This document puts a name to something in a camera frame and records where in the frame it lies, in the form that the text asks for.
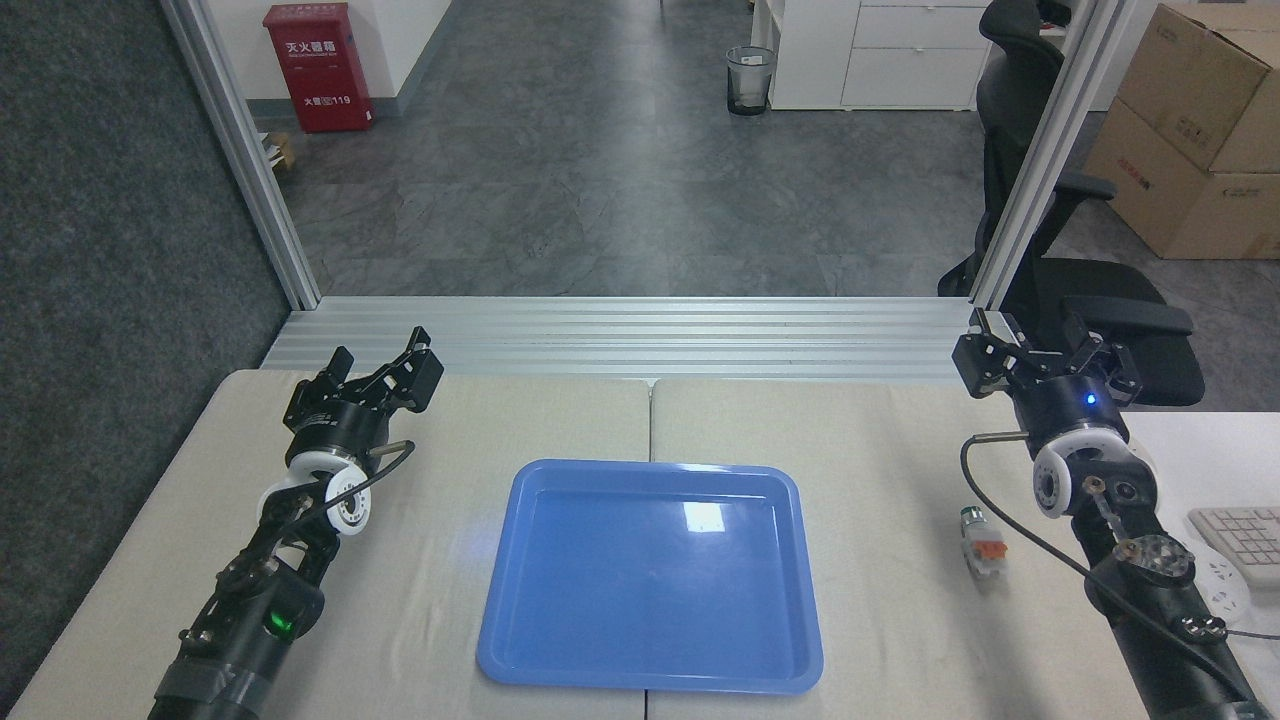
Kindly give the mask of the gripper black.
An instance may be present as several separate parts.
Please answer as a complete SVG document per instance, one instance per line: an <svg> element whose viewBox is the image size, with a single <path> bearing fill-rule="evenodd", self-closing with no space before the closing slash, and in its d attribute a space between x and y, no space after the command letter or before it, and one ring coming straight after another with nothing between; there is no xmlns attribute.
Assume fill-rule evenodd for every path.
<svg viewBox="0 0 1280 720"><path fill-rule="evenodd" d="M1084 428L1129 441L1117 406L1134 404L1143 389L1128 345L1112 342L1082 314L1068 314L1062 332L1071 350L1066 375L1050 378L1051 355L1036 350L1016 318L998 310L974 309L951 355L970 397L1015 387L1014 411L1032 457L1051 439Z"/></svg>
<svg viewBox="0 0 1280 720"><path fill-rule="evenodd" d="M390 415L407 409L422 413L444 374L421 325L410 334L404 351L372 374L348 380L348 401L338 396L355 363L338 346L329 363L310 380L300 380L283 421L293 433L285 464L305 452L342 454L358 464L372 464L370 451L388 441Z"/></svg>

